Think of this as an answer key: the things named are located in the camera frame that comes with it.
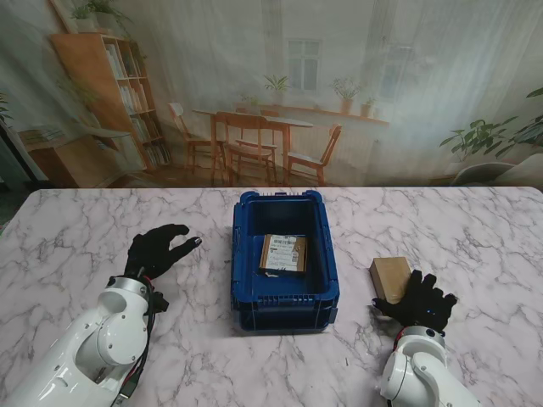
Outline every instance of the cardboard box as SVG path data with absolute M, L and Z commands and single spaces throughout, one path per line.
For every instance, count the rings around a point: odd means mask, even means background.
M 267 276 L 303 276 L 306 257 L 305 237 L 266 235 L 260 257 L 260 270 Z
M 411 269 L 405 257 L 378 258 L 373 259 L 370 274 L 377 296 L 397 304 L 406 292 Z

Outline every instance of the barcode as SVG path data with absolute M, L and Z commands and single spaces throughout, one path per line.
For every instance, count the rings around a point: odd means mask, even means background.
M 287 239 L 274 239 L 273 241 L 275 244 L 290 244 L 290 241 Z

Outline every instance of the glove finger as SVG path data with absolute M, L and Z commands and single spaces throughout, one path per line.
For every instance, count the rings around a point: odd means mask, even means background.
M 196 249 L 201 243 L 202 239 L 200 239 L 199 237 L 191 237 L 181 246 L 177 246 L 176 248 L 170 250 L 170 252 L 168 253 L 167 261 L 167 264 L 170 265 L 168 269 L 172 267 L 173 264 L 176 263 L 178 260 L 182 259 L 187 254 Z
M 447 294 L 443 299 L 445 303 L 451 308 L 454 307 L 458 302 L 458 298 L 454 294 Z
M 373 306 L 381 311 L 383 314 L 388 315 L 392 318 L 395 317 L 395 305 L 381 298 L 374 298 L 372 300 L 372 303 Z
M 436 287 L 436 288 L 434 288 L 433 293 L 434 293 L 434 297 L 436 299 L 443 298 L 443 290 L 442 289 Z
M 152 232 L 155 236 L 163 237 L 164 239 L 167 239 L 168 242 L 171 242 L 175 236 L 187 235 L 189 230 L 185 225 L 174 225 L 173 223 L 170 223 L 169 225 L 157 227 L 156 229 L 153 229 Z
M 436 276 L 434 276 L 433 274 L 427 274 L 426 276 L 424 276 L 423 286 L 425 289 L 431 290 L 432 288 L 434 288 L 434 284 L 436 281 L 438 281 Z
M 406 293 L 420 286 L 423 280 L 423 273 L 420 270 L 413 270 L 407 282 Z

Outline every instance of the package in bin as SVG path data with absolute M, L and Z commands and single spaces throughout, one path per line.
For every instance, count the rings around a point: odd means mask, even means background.
M 304 276 L 305 237 L 266 235 L 260 257 L 260 271 L 268 277 Z

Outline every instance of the black glove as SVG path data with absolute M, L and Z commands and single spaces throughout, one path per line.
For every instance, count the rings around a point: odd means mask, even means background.
M 151 280 L 162 276 L 174 263 L 202 243 L 199 237 L 191 237 L 181 246 L 170 250 L 175 236 L 187 234 L 185 225 L 169 224 L 151 229 L 144 235 L 136 235 L 128 249 L 125 276 L 147 276 Z
M 456 297 L 453 294 L 443 297 L 443 291 L 434 288 L 436 280 L 433 274 L 427 274 L 423 281 L 423 273 L 414 270 L 407 283 L 406 293 L 398 304 L 374 298 L 373 306 L 402 326 L 427 326 L 443 332 L 452 307 L 456 304 Z

